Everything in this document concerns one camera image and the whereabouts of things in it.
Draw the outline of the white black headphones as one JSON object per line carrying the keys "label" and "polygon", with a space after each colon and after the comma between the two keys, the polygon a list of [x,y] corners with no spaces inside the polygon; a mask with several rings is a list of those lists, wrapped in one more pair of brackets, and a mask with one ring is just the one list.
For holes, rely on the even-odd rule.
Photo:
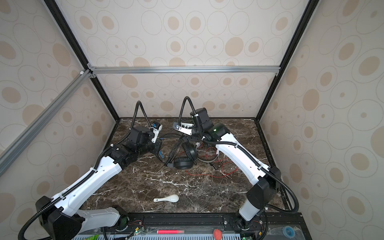
{"label": "white black headphones", "polygon": [[196,144],[196,147],[198,150],[199,161],[207,164],[213,164],[220,160],[220,153],[215,147],[209,146],[205,143],[198,143]]}

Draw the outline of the black blue headphones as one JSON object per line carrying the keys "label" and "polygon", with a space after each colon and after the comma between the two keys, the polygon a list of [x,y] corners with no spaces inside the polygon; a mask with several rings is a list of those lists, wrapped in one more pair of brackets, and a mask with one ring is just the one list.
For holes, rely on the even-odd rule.
{"label": "black blue headphones", "polygon": [[181,135],[171,152],[169,153],[165,165],[178,170],[188,170],[197,164],[198,152],[188,137]]}

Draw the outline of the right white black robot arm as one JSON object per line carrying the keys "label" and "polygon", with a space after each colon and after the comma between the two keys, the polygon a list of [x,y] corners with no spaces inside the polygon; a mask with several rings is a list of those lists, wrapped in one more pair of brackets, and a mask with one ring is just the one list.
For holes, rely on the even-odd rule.
{"label": "right white black robot arm", "polygon": [[[188,136],[199,138],[204,144],[215,147],[245,174],[253,187],[247,192],[247,199],[238,211],[243,221],[250,222],[266,207],[286,214],[298,212],[298,198],[281,180],[280,170],[277,167],[269,167],[253,156],[225,125],[221,123],[214,125],[206,108],[195,109],[188,96],[183,99],[179,122],[174,129]],[[281,188],[284,188],[294,201],[294,207],[291,210],[284,210],[269,204],[269,201]]]}

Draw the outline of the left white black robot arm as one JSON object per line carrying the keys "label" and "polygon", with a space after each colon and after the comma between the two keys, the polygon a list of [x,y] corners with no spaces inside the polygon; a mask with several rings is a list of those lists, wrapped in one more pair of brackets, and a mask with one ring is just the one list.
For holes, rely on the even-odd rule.
{"label": "left white black robot arm", "polygon": [[18,239],[26,238],[27,229],[36,220],[49,234],[49,240],[71,240],[80,232],[115,225],[121,217],[116,208],[82,214],[80,207],[102,185],[139,157],[150,153],[159,161],[163,159],[162,141],[158,138],[162,125],[158,122],[148,125],[136,127],[132,121],[129,133],[103,150],[87,173],[53,197],[41,197],[36,203],[36,214],[22,226]]}

